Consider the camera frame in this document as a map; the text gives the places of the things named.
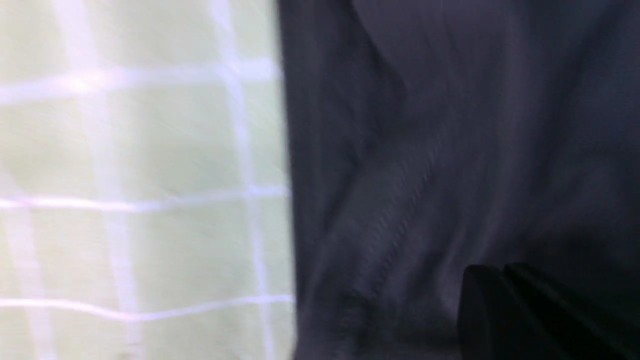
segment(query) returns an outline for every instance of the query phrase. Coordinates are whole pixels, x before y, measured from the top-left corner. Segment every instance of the white grid lines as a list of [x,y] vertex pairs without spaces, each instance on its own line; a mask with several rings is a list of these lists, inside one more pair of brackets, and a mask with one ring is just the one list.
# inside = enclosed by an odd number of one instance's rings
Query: white grid lines
[[[100,58],[93,42],[83,0],[56,0],[54,11],[72,68],[95,73],[100,68]],[[106,96],[104,93],[80,95],[78,101],[92,143],[94,172],[100,196],[105,199],[121,199]],[[104,220],[120,308],[127,312],[137,312],[138,291],[131,264],[129,230],[125,216],[125,213],[105,213]],[[132,358],[144,359],[142,328],[139,324],[127,324],[126,341],[132,349]]]
[[[0,105],[20,104],[79,95],[112,92],[147,86],[221,83],[225,66],[176,66],[155,69],[84,69],[50,78],[0,86]],[[259,82],[280,77],[278,67],[269,58],[238,63],[242,80]]]
[[250,304],[273,304],[293,302],[290,295],[273,295],[265,297],[239,297],[236,299],[205,302],[182,309],[159,311],[156,313],[126,313],[115,311],[105,307],[86,304],[66,299],[0,299],[0,308],[19,307],[30,310],[41,309],[62,309],[69,311],[79,311],[81,313],[98,316],[107,320],[121,321],[127,323],[151,322],[169,318],[179,318],[183,316],[197,315],[209,311],[222,310],[229,307],[245,306]]
[[[12,193],[22,195],[22,189],[0,165],[0,185]],[[33,227],[29,210],[21,209],[5,214],[4,228],[13,265],[20,281],[22,296],[44,298],[42,271],[33,241]],[[33,333],[36,356],[39,360],[56,360],[51,318],[46,309],[28,309],[27,317]]]
[[216,202],[234,201],[249,197],[288,197],[284,186],[264,186],[251,190],[220,190],[188,197],[170,197],[151,201],[100,201],[71,197],[20,197],[0,199],[0,211],[13,209],[73,209],[101,211],[105,213],[154,213],[187,206],[201,206]]
[[[226,65],[222,74],[227,86],[227,104],[234,121],[236,134],[236,147],[239,153],[241,175],[244,186],[253,188],[254,171],[251,154],[251,136],[246,122],[245,99],[243,85],[238,76],[239,56],[236,49],[235,32],[232,23],[231,7],[229,0],[212,0],[211,13],[217,27],[217,33],[223,34],[220,38],[223,64]],[[261,297],[268,295],[267,273],[263,261],[262,232],[260,230],[260,208],[253,197],[246,199],[249,234],[253,245],[253,265],[258,280],[258,292]],[[271,319],[269,306],[260,305],[260,317],[262,322],[263,346],[265,359],[273,360],[273,334],[271,331]]]

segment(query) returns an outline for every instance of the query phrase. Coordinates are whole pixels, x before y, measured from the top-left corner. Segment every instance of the black fabric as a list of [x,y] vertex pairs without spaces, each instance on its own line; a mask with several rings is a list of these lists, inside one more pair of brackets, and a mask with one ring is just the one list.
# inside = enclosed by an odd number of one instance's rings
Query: black fabric
[[458,340],[465,360],[640,358],[640,328],[526,264],[465,269]]
[[459,358],[469,264],[637,321],[640,2],[279,9],[296,359]]

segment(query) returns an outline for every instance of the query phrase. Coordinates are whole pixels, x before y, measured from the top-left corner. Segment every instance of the checkered pattern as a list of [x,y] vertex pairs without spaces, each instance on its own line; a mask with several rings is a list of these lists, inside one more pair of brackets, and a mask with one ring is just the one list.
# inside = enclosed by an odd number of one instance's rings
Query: checkered pattern
[[271,0],[0,1],[0,359],[285,359]]

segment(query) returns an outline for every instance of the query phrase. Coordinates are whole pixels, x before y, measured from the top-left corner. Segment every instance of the black cloth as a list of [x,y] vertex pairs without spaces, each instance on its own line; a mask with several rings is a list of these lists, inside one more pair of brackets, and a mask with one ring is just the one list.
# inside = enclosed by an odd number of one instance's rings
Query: black cloth
[[639,313],[639,1],[279,12],[296,359],[458,359],[469,264]]
[[458,342],[464,360],[640,358],[640,328],[526,264],[465,269]]

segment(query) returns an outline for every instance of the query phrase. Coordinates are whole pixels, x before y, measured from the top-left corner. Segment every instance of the wrinkled cloth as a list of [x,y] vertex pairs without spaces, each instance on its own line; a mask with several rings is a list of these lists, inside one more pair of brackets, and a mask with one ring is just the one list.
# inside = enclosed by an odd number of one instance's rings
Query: wrinkled cloth
[[280,18],[296,359],[459,358],[470,264],[638,314],[639,3],[280,0]]

